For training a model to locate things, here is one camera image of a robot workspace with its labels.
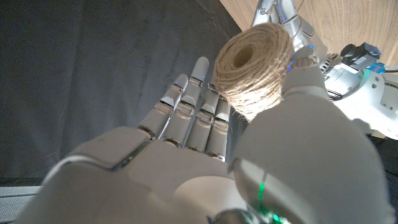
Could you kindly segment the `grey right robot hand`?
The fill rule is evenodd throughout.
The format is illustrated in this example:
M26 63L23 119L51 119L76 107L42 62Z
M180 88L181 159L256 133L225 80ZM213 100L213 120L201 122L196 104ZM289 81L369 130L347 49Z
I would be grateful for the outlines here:
M296 66L230 163L119 127L54 166L16 222L394 223L366 130L328 101L316 66Z

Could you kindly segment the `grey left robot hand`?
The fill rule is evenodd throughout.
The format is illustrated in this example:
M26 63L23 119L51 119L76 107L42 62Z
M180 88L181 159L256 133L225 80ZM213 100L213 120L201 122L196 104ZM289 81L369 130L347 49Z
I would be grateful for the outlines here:
M282 26L292 38L294 51L312 48L319 64L326 60L327 46L315 33L315 29L296 10L294 0L258 0L252 26L275 23Z

